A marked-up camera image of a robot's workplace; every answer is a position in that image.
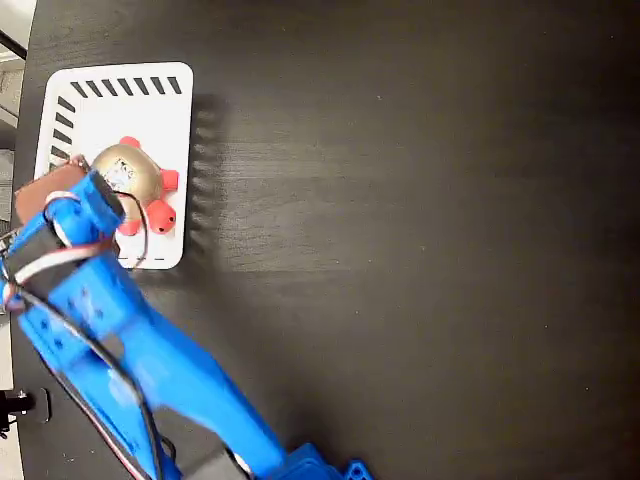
dark wooden table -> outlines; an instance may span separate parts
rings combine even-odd
[[[53,72],[186,62],[187,251],[135,277],[288,447],[382,480],[638,478],[640,12],[562,3],[42,1],[15,186]],[[14,366],[53,392],[26,478],[126,478],[18,329]]]

white wire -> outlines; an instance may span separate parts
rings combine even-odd
[[[77,262],[79,260],[85,260],[87,258],[99,255],[101,252],[111,246],[111,240],[102,241],[99,243],[92,243],[89,245],[79,245],[77,247],[68,247],[53,252],[45,253],[43,256],[35,259],[34,261],[27,263],[24,267],[16,272],[14,275],[14,282],[18,285],[24,284],[34,275],[47,270],[49,268],[57,267],[69,262]],[[6,304],[13,296],[13,289],[8,283],[5,283],[2,289],[2,300]]]

wire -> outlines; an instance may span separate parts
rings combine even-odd
[[[169,439],[169,437],[165,437],[162,434],[160,434],[160,441],[165,447],[167,447],[167,450],[169,450],[169,458],[175,462],[176,456],[178,455],[178,450],[176,449],[175,444]]]
[[[142,208],[142,204],[140,200],[136,198],[134,195],[127,192],[114,192],[117,195],[125,196],[133,199],[138,207],[140,213],[140,219],[144,227],[144,246],[142,256],[138,258],[138,261],[134,265],[133,268],[137,268],[142,261],[146,258],[147,252],[149,249],[149,227],[148,222],[144,213],[144,209]],[[168,438],[161,436],[158,433],[158,429],[156,427],[155,421],[153,419],[153,414],[149,405],[146,401],[144,393],[136,383],[136,381],[125,371],[125,369],[120,365],[117,358],[111,354],[99,341],[95,340],[91,336],[89,336],[82,328],[77,326],[75,322],[65,315],[63,312],[58,310],[53,304],[44,300],[37,295],[33,294],[31,291],[24,288],[21,284],[26,282],[29,278],[33,277],[37,273],[53,268],[59,265],[63,265],[69,262],[75,262],[78,260],[88,259],[99,255],[106,249],[108,249],[112,242],[113,238],[105,239],[100,242],[96,242],[93,244],[87,245],[77,245],[72,246],[69,240],[64,235],[64,232],[57,224],[55,220],[51,221],[47,215],[47,207],[50,203],[59,199],[69,199],[80,201],[80,199],[71,192],[63,192],[63,191],[55,191],[50,193],[45,199],[45,206],[43,208],[44,217],[48,221],[52,223],[53,229],[56,232],[56,235],[62,240],[65,244],[66,248],[55,250],[53,252],[47,253],[40,258],[34,260],[33,262],[28,263],[24,267],[22,267],[15,275],[13,275],[12,279],[9,279],[9,275],[3,269],[2,275],[4,277],[5,285],[2,290],[2,305],[6,305],[11,297],[14,295],[18,295],[22,297],[27,302],[45,310],[50,316],[54,317],[58,320],[62,325],[69,330],[69,332],[75,337],[82,340],[102,361],[111,368],[122,380],[122,382],[131,390],[135,401],[140,408],[140,412],[142,414],[142,418],[144,421],[145,429],[147,431],[147,436],[149,438],[149,443],[151,445],[151,454],[153,457],[153,464],[155,469],[156,480],[164,479],[164,469],[162,464],[162,456],[161,456],[161,444],[164,443],[169,449],[170,456],[172,460],[176,458],[176,448],[175,445]],[[141,473],[128,459],[127,455],[123,453],[118,444],[109,436],[105,427],[102,425],[100,420],[95,416],[95,414],[78,398],[73,391],[65,384],[61,376],[53,371],[49,365],[42,359],[43,363],[51,373],[51,375],[58,381],[61,387],[66,391],[69,397],[80,407],[80,409],[85,413],[85,415],[89,418],[89,420],[93,423],[96,430],[100,433],[104,441],[111,448],[114,454],[118,457],[120,462],[125,466],[125,468],[129,471],[129,473],[136,478],[136,480],[146,480],[147,476]]]
[[[129,458],[122,452],[122,450],[118,447],[118,445],[113,441],[113,439],[109,436],[107,431],[104,429],[100,420],[93,414],[93,412],[87,408],[85,403],[80,399],[78,395],[76,395],[67,385],[67,383],[62,379],[62,377],[54,372],[51,367],[47,364],[47,362],[42,358],[41,355],[40,361],[47,369],[47,371],[51,374],[51,376],[58,382],[58,385],[64,390],[64,392],[69,396],[69,398],[76,404],[76,406],[85,414],[85,416],[89,419],[89,421],[93,424],[94,428],[98,431],[104,442],[107,446],[113,451],[114,455],[118,457],[120,463],[124,465],[127,471],[131,474],[133,478],[136,480],[148,480],[148,475],[141,473],[134,465],[131,463]]]
[[[149,404],[147,403],[147,400],[144,397],[144,393],[142,392],[142,390],[140,389],[138,384],[135,382],[135,380],[124,370],[124,368],[120,365],[120,363],[113,356],[113,354],[111,354],[111,352],[109,352],[100,342],[98,342],[97,340],[91,338],[84,330],[82,330],[80,327],[78,327],[74,323],[73,320],[71,320],[69,317],[67,317],[64,313],[60,312],[54,305],[49,303],[47,300],[41,299],[40,297],[38,297],[37,295],[31,293],[29,290],[25,289],[24,287],[11,282],[6,277],[4,278],[4,280],[7,283],[11,284],[11,288],[13,288],[14,291],[18,295],[23,297],[27,302],[31,303],[32,305],[35,305],[36,307],[39,307],[39,308],[45,310],[50,316],[54,317],[56,320],[58,320],[60,323],[62,323],[62,325],[67,330],[69,330],[69,332],[71,334],[73,334],[74,336],[76,336],[77,338],[82,340],[84,343],[86,343],[87,346],[98,357],[100,357],[100,359],[102,359],[102,361],[105,364],[107,364],[107,366],[109,368],[111,368],[120,377],[122,382],[129,388],[129,390],[131,390],[131,393],[133,394],[133,396],[135,398],[135,401],[136,401],[136,403],[138,404],[138,406],[140,408],[140,412],[142,413],[142,418],[144,420],[145,429],[147,430],[147,435],[149,436],[149,443],[151,444],[151,454],[153,456],[153,464],[154,464],[154,468],[155,468],[156,479],[157,480],[163,480],[164,479],[164,469],[163,469],[163,465],[162,465],[162,457],[161,457],[161,454],[160,454],[160,450],[161,450],[160,435],[158,433],[158,429],[156,428],[155,421],[153,420],[153,414],[151,413],[151,409],[149,408]],[[95,419],[95,416],[93,416],[91,413],[88,413],[88,409],[86,407],[84,407],[84,405],[81,402],[79,402],[77,398],[75,400],[76,400],[76,403],[81,406],[81,408],[85,411],[85,413],[92,420],[92,422],[94,423],[96,428],[102,434],[103,438],[105,438],[105,440],[108,439],[107,443],[112,448],[112,450],[116,453],[116,455],[118,456],[120,461],[122,461],[125,464],[125,466],[127,466],[127,463],[128,463],[129,466],[132,467],[130,462],[126,462],[125,463],[125,461],[123,461],[123,459],[126,460],[126,457],[124,456],[122,451],[120,451],[117,448],[117,446],[115,445],[113,440],[110,440],[108,435],[106,435],[106,432],[104,431],[104,428],[102,428],[102,426],[100,425],[99,420]],[[134,476],[136,476],[136,478],[144,478],[144,477],[140,477],[139,476],[140,472],[137,472],[135,469],[134,469],[134,471],[137,474],[137,475],[134,475]]]
[[[142,255],[138,257],[138,260],[136,261],[136,263],[133,265],[133,267],[131,267],[132,269],[138,268],[140,264],[144,261],[144,259],[147,258],[147,253],[149,252],[149,223],[147,222],[147,216],[144,213],[144,208],[142,208],[142,204],[140,203],[140,200],[138,200],[138,197],[136,197],[131,193],[121,192],[118,190],[114,190],[113,193],[115,193],[116,195],[121,195],[123,197],[130,198],[131,200],[136,202],[136,207],[138,207],[138,213],[140,213],[140,221],[142,222],[142,228],[144,230],[144,246],[142,247]]]

